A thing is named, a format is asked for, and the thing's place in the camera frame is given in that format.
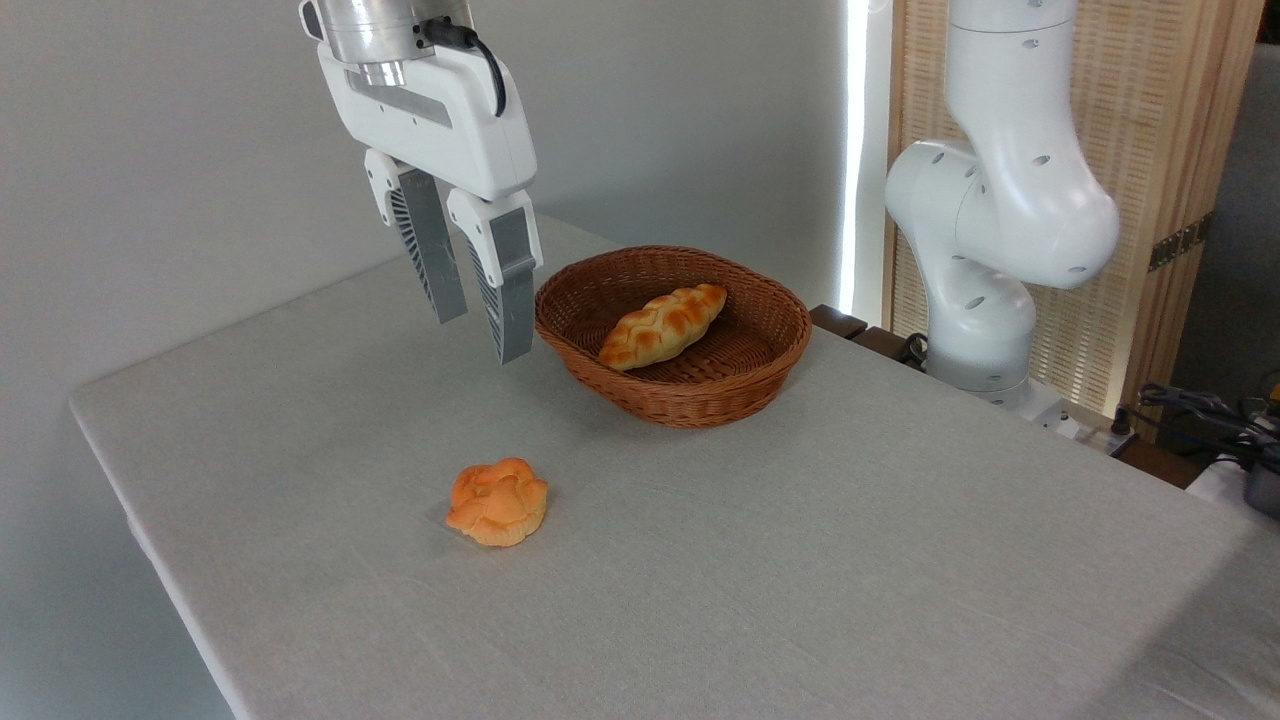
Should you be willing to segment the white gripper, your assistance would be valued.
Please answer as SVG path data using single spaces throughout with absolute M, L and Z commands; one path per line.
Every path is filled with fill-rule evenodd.
M 538 160 L 509 69 L 498 65 L 506 87 L 498 114 L 492 68 L 480 53 L 439 47 L 406 61 L 402 86 L 369 85 L 326 44 L 317 45 L 317 59 L 343 126 L 371 147 L 364 167 L 380 218 L 397 231 L 438 322 L 468 309 L 431 176 L 461 187 L 445 206 L 467 238 L 499 363 L 529 354 L 534 272 L 544 256 L 531 199 L 521 190 L 532 183 Z

